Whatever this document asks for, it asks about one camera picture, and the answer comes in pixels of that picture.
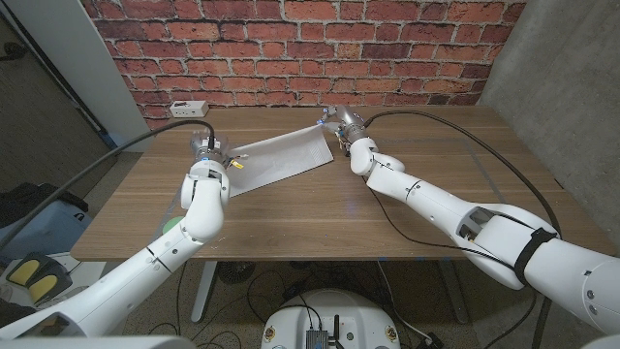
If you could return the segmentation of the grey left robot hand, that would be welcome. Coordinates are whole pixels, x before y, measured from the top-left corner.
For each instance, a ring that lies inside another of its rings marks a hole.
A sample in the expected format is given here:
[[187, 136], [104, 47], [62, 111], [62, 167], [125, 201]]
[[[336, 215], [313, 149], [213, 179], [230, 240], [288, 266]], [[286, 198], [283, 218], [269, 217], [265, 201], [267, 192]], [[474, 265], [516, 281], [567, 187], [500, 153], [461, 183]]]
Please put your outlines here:
[[195, 163], [212, 160], [220, 163], [224, 168], [230, 165], [229, 138], [222, 133], [215, 133], [212, 136], [208, 132], [194, 131], [190, 146], [195, 153]]

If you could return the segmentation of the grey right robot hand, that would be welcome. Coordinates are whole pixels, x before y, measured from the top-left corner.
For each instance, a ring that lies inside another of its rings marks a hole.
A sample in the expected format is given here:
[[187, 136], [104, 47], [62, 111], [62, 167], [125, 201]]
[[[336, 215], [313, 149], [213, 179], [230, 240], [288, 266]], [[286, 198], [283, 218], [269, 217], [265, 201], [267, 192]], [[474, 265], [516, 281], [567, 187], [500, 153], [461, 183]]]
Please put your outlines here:
[[368, 137], [364, 120], [356, 112], [344, 105], [324, 109], [324, 114], [317, 123], [325, 127], [345, 144], [353, 144], [357, 140]]

